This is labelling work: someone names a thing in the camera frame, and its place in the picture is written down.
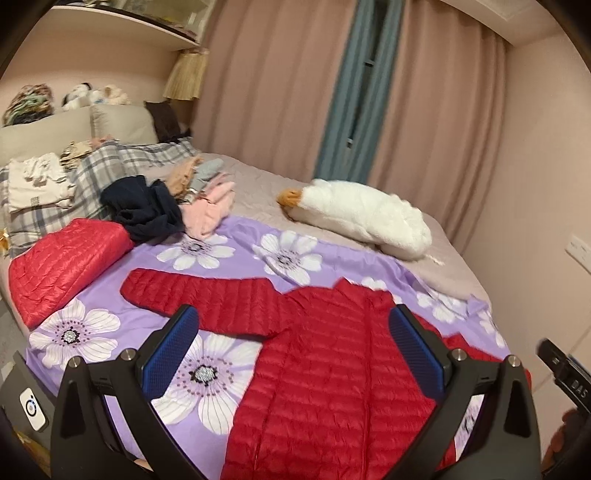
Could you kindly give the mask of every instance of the lampshade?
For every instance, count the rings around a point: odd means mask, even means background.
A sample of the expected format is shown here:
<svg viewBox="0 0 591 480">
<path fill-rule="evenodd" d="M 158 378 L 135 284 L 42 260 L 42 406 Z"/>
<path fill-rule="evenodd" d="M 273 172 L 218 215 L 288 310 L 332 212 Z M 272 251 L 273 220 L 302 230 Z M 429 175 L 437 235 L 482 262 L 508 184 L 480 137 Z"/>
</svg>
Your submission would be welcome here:
<svg viewBox="0 0 591 480">
<path fill-rule="evenodd" d="M 199 98 L 208 59 L 209 50 L 206 48 L 183 50 L 168 77 L 164 96 L 176 100 Z"/>
</svg>

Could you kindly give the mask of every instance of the red down jacket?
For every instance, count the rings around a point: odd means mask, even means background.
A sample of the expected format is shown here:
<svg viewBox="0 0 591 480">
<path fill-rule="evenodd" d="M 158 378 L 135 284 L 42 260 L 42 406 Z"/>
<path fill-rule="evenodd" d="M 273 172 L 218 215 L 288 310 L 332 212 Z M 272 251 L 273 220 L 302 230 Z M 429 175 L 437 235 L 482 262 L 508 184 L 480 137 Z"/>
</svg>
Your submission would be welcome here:
<svg viewBox="0 0 591 480">
<path fill-rule="evenodd" d="M 379 480 L 434 408 L 390 336 L 388 292 L 341 279 L 280 294 L 266 278 L 137 269 L 121 294 L 166 316 L 191 304 L 201 329 L 267 338 L 234 416 L 222 480 Z M 492 359 L 459 335 L 444 341 Z M 443 465 L 454 459 L 452 443 Z"/>
<path fill-rule="evenodd" d="M 37 328 L 133 247 L 123 226 L 88 218 L 43 237 L 8 269 L 12 301 L 24 324 Z"/>
</svg>

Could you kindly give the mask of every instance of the stuffed animal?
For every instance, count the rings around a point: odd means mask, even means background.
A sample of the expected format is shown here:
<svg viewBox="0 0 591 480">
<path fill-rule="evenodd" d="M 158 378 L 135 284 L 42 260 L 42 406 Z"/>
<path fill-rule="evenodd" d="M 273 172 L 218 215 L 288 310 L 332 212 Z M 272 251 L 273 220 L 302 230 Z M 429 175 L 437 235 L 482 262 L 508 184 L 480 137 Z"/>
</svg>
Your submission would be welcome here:
<svg viewBox="0 0 591 480">
<path fill-rule="evenodd" d="M 99 92 L 104 99 L 104 103 L 108 103 L 109 105 L 129 105 L 131 103 L 127 94 L 115 85 L 107 85 L 101 88 Z"/>
<path fill-rule="evenodd" d="M 90 100 L 88 97 L 91 91 L 92 86 L 90 83 L 79 83 L 64 97 L 61 109 L 67 112 L 68 110 L 89 106 Z"/>
<path fill-rule="evenodd" d="M 367 185 L 316 179 L 301 190 L 284 190 L 277 202 L 298 222 L 379 245 L 402 260 L 417 260 L 431 246 L 431 230 L 419 209 Z"/>
<path fill-rule="evenodd" d="M 88 82 L 76 85 L 70 93 L 64 97 L 62 110 L 68 111 L 96 103 L 108 103 L 110 105 L 129 105 L 131 102 L 127 94 L 115 85 L 107 85 L 98 90 L 93 90 Z"/>
</svg>

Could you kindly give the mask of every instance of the folded white clothes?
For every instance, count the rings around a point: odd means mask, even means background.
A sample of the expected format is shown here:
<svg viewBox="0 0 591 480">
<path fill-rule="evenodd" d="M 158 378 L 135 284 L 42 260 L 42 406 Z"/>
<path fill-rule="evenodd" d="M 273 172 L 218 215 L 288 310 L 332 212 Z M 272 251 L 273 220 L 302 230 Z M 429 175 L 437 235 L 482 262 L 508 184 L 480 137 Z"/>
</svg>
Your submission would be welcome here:
<svg viewBox="0 0 591 480">
<path fill-rule="evenodd" d="M 48 179 L 58 183 L 68 179 L 55 153 L 29 158 L 23 162 L 23 165 L 25 180 L 32 181 L 35 186 L 44 185 Z"/>
<path fill-rule="evenodd" d="M 17 212 L 39 205 L 69 208 L 76 185 L 70 182 L 54 153 L 8 164 L 8 209 Z"/>
</svg>

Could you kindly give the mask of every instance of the plaid blanket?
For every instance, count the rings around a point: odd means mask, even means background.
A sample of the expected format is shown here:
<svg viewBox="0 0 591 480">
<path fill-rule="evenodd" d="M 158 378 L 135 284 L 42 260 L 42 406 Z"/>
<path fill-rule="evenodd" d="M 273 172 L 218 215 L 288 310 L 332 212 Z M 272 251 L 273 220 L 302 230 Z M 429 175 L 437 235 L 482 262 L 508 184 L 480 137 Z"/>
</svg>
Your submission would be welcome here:
<svg viewBox="0 0 591 480">
<path fill-rule="evenodd" d="M 0 169 L 0 206 L 11 247 L 16 257 L 31 248 L 44 235 L 57 232 L 75 218 L 108 219 L 109 212 L 100 203 L 100 193 L 121 177 L 138 175 L 141 168 L 162 167 L 198 153 L 190 138 L 178 143 L 154 145 L 121 145 L 107 141 L 98 150 L 82 159 L 70 179 L 76 185 L 74 202 L 68 209 L 55 205 L 8 212 L 8 166 Z"/>
</svg>

